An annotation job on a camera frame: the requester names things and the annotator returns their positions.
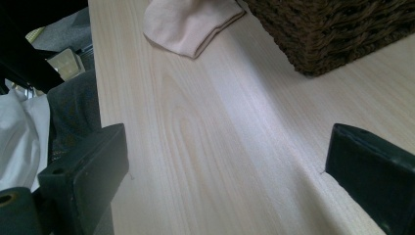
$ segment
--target black plastic object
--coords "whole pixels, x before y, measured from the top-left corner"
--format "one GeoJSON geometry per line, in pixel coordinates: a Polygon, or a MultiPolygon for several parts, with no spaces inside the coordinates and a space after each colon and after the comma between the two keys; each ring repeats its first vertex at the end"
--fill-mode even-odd
{"type": "Polygon", "coordinates": [[[366,130],[335,124],[326,172],[387,234],[415,234],[415,156],[366,130]]]}
{"type": "Polygon", "coordinates": [[[6,95],[7,93],[9,93],[9,87],[6,86],[6,79],[0,77],[0,95],[6,95]]]}
{"type": "Polygon", "coordinates": [[[33,198],[27,188],[11,188],[0,192],[0,234],[43,234],[33,198]]]}
{"type": "Polygon", "coordinates": [[[94,132],[40,172],[41,194],[57,205],[62,218],[56,234],[93,234],[127,172],[122,124],[94,132]]]}

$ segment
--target white cloth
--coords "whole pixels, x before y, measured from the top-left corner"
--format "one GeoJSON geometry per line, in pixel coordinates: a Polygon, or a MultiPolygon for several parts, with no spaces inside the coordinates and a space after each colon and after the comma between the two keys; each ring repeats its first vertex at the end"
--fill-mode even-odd
{"type": "Polygon", "coordinates": [[[47,166],[50,111],[46,95],[26,99],[11,90],[0,96],[0,190],[39,187],[47,166]]]}
{"type": "Polygon", "coordinates": [[[144,34],[161,47],[197,58],[214,36],[245,11],[235,0],[152,0],[144,34]]]}

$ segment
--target screw hole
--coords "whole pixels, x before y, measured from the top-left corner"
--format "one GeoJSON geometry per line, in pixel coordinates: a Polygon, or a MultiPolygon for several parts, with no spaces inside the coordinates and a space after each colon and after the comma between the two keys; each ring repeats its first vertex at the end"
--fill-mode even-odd
{"type": "Polygon", "coordinates": [[[12,196],[11,195],[4,195],[0,197],[0,204],[5,204],[7,202],[9,202],[10,200],[12,200],[12,196]]]}
{"type": "Polygon", "coordinates": [[[16,199],[16,194],[7,194],[0,196],[0,208],[11,204],[16,199]]]}

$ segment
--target wicker basket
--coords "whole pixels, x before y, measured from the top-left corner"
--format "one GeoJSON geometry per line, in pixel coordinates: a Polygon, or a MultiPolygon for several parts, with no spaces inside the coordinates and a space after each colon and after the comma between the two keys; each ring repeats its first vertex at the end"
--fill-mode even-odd
{"type": "Polygon", "coordinates": [[[415,31],[415,0],[245,0],[296,71],[320,75],[415,31]]]}

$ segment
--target wooden table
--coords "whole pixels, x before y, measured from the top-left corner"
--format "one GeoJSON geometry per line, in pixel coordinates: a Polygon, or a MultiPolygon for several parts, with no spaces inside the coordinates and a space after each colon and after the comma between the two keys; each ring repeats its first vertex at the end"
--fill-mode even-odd
{"type": "Polygon", "coordinates": [[[90,0],[103,125],[126,126],[115,234],[383,234],[324,173],[335,122],[415,153],[415,36],[317,78],[247,14],[197,60],[143,35],[147,0],[90,0]]]}

